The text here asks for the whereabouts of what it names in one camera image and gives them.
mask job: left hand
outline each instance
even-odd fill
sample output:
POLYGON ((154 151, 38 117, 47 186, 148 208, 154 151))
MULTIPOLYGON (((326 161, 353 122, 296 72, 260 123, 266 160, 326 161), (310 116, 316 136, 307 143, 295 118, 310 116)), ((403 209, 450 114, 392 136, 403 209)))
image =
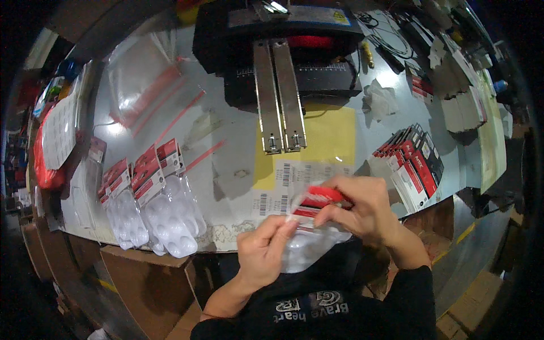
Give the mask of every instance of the left hand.
POLYGON ((257 229, 238 235, 239 279, 256 292, 280 276, 281 256, 298 222, 271 215, 257 229))

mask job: black machine housing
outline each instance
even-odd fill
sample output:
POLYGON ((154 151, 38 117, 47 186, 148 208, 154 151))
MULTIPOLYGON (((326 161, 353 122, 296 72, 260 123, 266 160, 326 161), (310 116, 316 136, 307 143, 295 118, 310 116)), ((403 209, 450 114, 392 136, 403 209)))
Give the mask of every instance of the black machine housing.
POLYGON ((270 22, 258 19, 251 0, 219 0, 200 6, 193 54, 206 72, 224 77, 229 105, 245 107, 257 102, 253 42, 270 38, 288 39, 301 98, 348 98, 362 91, 358 64, 350 55, 364 35, 351 11, 339 1, 293 0, 290 4, 288 9, 294 15, 289 20, 270 22), (305 14, 297 16, 297 11, 305 14), (332 15, 339 23, 330 20, 332 15))

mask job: yellow tool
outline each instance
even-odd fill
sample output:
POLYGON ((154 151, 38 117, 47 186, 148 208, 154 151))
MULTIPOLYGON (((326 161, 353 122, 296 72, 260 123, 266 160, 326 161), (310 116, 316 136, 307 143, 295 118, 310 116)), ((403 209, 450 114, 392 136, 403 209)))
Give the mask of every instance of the yellow tool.
POLYGON ((374 68, 374 58, 372 58, 372 52, 370 51, 370 45, 368 44, 368 41, 363 41, 361 43, 361 49, 363 50, 364 57, 366 58, 368 62, 368 67, 371 69, 374 68))

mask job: red bag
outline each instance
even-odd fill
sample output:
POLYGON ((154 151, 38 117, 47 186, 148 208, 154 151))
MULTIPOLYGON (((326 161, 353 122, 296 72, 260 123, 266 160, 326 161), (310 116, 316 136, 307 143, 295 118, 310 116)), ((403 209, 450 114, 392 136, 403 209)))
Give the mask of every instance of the red bag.
POLYGON ((41 146, 41 133, 45 121, 49 116, 49 112, 44 117, 44 121, 38 128, 36 140, 34 141, 34 172, 38 179, 38 186, 42 189, 58 189, 64 184, 65 174, 64 168, 61 166, 59 170, 48 170, 45 167, 44 152, 41 146))

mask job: hand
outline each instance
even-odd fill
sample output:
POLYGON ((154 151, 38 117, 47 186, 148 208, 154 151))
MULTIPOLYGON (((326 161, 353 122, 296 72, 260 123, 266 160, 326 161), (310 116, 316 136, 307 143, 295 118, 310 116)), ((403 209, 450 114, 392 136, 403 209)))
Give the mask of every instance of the hand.
POLYGON ((396 243, 400 223, 391 211, 383 178, 336 176, 322 185, 337 189, 355 206, 348 211, 328 205, 317 214, 316 225, 332 220, 342 224, 365 244, 390 246, 396 243))
POLYGON ((276 281, 281 270, 281 256, 297 226, 286 216, 271 215, 255 231, 238 235, 239 279, 256 292, 276 281))

